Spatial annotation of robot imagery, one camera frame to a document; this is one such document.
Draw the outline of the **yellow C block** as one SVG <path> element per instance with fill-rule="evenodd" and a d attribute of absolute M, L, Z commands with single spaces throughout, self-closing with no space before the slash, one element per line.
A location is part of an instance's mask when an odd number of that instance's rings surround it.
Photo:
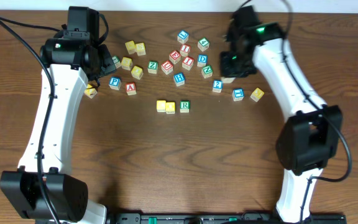
<path fill-rule="evenodd" d="M 157 112 L 165 113 L 166 112 L 166 101 L 165 100 L 157 100 L 156 105 Z"/>

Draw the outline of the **green R block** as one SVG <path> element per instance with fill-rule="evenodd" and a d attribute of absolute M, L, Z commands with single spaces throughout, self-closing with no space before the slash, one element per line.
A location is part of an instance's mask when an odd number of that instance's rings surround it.
<path fill-rule="evenodd" d="M 181 113 L 189 113 L 190 112 L 190 102 L 189 101 L 181 101 L 180 102 L 180 112 Z"/>

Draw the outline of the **yellow O block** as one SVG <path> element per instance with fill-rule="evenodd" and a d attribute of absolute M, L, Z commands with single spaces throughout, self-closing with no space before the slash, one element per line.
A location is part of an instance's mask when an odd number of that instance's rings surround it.
<path fill-rule="evenodd" d="M 174 101 L 168 101 L 165 104 L 165 112 L 166 114 L 175 114 L 176 106 Z"/>

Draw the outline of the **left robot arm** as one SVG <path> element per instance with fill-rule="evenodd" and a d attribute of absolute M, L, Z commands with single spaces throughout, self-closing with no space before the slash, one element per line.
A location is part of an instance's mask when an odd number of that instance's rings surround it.
<path fill-rule="evenodd" d="M 48 39 L 40 49 L 42 92 L 34 127 L 16 171 L 0 189 L 21 218 L 51 223 L 105 223 L 107 208 L 70 175 L 76 116 L 88 82 L 115 72 L 108 48 L 90 40 Z"/>

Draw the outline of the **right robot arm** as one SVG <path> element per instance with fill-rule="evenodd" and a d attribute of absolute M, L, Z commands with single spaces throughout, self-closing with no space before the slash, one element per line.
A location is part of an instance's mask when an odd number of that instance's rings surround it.
<path fill-rule="evenodd" d="M 261 73 L 269 84 L 285 122 L 275 143 L 284 168 L 275 213 L 281 222 L 302 223 L 311 220 L 315 183 L 336 155 L 342 113 L 309 84 L 291 52 L 288 33 L 276 22 L 261 23 L 254 8 L 243 4 L 231 16 L 225 36 L 230 49 L 220 54 L 220 73 L 226 83 Z"/>

